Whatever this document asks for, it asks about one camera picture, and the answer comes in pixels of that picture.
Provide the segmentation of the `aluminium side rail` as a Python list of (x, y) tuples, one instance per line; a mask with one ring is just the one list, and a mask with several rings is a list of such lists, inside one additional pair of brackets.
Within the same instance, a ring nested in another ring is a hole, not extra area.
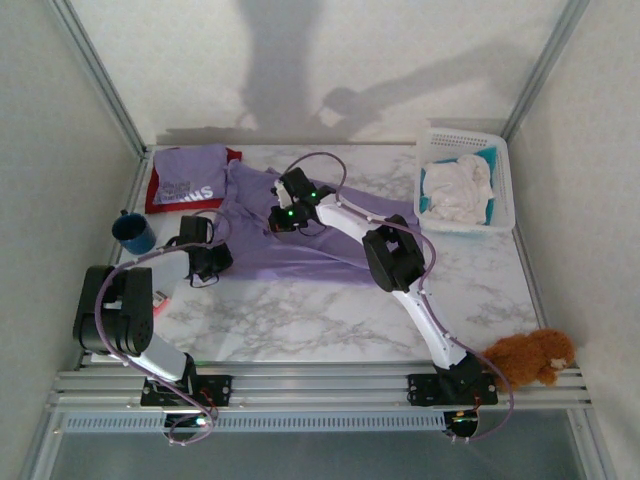
[[(122, 210), (134, 212), (147, 159), (136, 169)], [(146, 267), (95, 265), (86, 270), (72, 331), (87, 352), (135, 362), (153, 336), (152, 274)]]

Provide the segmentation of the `folded purple printed t-shirt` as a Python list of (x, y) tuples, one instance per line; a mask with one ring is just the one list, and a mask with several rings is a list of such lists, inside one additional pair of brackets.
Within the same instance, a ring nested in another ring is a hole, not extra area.
[(158, 187), (154, 205), (199, 202), (226, 194), (228, 151), (222, 144), (158, 151), (154, 168)]

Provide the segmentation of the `round base electronics board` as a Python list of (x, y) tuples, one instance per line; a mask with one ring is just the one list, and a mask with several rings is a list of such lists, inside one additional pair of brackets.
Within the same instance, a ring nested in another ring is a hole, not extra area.
[(464, 441), (473, 437), (479, 427), (479, 414), (473, 409), (446, 411), (444, 420), (445, 434), (451, 438)]
[(167, 414), (163, 434), (175, 442), (187, 442), (203, 436), (212, 427), (212, 421), (204, 414)]

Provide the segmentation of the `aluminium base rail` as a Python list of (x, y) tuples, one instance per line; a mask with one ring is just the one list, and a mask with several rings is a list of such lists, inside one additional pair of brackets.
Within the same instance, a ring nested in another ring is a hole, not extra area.
[[(233, 377), (227, 408), (231, 411), (374, 411), (407, 410), (410, 374), (435, 374), (427, 363), (287, 364), (217, 363), (201, 366), (200, 375)], [(118, 365), (85, 365), (59, 373), (49, 396), (57, 406), (128, 407), (139, 409), (145, 379)], [(508, 395), (497, 389), (496, 405), (487, 409), (586, 409), (591, 397), (582, 373), (569, 368), (557, 383), (538, 382)]]

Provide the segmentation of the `aluminium frame post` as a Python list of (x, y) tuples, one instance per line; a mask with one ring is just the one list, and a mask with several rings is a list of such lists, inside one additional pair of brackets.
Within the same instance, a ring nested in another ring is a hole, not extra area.
[(525, 116), (531, 110), (589, 4), (590, 0), (566, 1), (501, 131), (500, 136), (507, 143), (513, 140)]
[(125, 103), (119, 95), (96, 47), (76, 12), (71, 0), (44, 0), (68, 37), (90, 82), (104, 101), (107, 110), (131, 150), (138, 158), (145, 158), (147, 145), (136, 127)]

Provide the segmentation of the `folded purple and red shirts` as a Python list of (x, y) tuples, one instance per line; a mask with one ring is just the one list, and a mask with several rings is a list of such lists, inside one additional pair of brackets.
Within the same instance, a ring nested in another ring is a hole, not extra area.
[[(243, 153), (241, 151), (233, 150), (228, 147), (226, 148), (228, 151), (228, 158), (227, 158), (228, 164), (234, 160), (241, 161), (243, 159)], [(146, 214), (168, 213), (168, 212), (176, 212), (176, 211), (183, 211), (183, 210), (196, 210), (196, 209), (218, 207), (221, 205), (222, 200), (225, 197), (224, 196), (223, 198), (219, 198), (219, 199), (199, 201), (199, 202), (177, 203), (177, 204), (170, 204), (170, 205), (154, 205), (152, 202), (152, 197), (156, 193), (157, 187), (158, 187), (158, 176), (154, 168), (154, 157), (153, 157), (151, 178), (149, 180), (149, 184), (146, 192), (146, 198), (145, 198)]]

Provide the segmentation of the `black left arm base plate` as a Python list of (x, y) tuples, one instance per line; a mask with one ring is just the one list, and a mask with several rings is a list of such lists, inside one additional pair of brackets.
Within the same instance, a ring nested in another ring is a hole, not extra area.
[[(205, 406), (227, 407), (232, 393), (233, 377), (229, 375), (198, 375), (186, 387), (179, 387), (184, 395)], [(140, 404), (144, 407), (190, 406), (191, 403), (180, 395), (146, 380), (142, 389)]]

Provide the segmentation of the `dark blue mug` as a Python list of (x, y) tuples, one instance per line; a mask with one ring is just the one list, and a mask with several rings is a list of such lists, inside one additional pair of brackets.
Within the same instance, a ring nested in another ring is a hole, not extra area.
[(121, 210), (111, 227), (113, 237), (132, 255), (149, 253), (156, 244), (156, 235), (148, 220), (139, 213)]

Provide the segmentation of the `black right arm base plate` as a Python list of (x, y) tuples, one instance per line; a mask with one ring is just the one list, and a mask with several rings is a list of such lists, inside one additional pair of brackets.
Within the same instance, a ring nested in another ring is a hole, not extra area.
[(407, 401), (412, 406), (473, 406), (498, 403), (494, 378), (483, 373), (472, 382), (454, 381), (437, 374), (410, 374), (407, 376)]

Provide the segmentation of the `white plastic basket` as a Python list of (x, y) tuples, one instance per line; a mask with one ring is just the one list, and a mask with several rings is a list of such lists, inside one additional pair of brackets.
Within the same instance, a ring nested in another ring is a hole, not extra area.
[[(427, 165), (454, 162), (465, 154), (484, 156), (490, 170), (494, 198), (488, 202), (486, 222), (482, 225), (445, 221), (428, 215), (429, 200), (423, 190)], [(482, 132), (430, 127), (418, 139), (415, 168), (414, 212), (422, 229), (480, 235), (507, 233), (514, 228), (515, 207), (510, 158), (507, 144), (501, 137)]]

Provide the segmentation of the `plain purple t-shirt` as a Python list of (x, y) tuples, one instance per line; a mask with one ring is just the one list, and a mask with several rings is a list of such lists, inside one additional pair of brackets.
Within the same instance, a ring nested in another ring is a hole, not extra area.
[(232, 161), (226, 169), (226, 196), (217, 224), (233, 265), (228, 274), (240, 279), (319, 281), (346, 285), (375, 284), (356, 240), (334, 229), (311, 226), (304, 233), (273, 233), (268, 216), (278, 200), (271, 193), (279, 173), (259, 171)]

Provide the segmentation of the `brown plush toy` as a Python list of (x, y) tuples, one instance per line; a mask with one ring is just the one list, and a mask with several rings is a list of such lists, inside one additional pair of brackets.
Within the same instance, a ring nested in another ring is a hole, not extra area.
[(576, 347), (564, 332), (545, 328), (501, 338), (482, 352), (517, 390), (538, 382), (554, 386), (558, 374), (576, 359)]

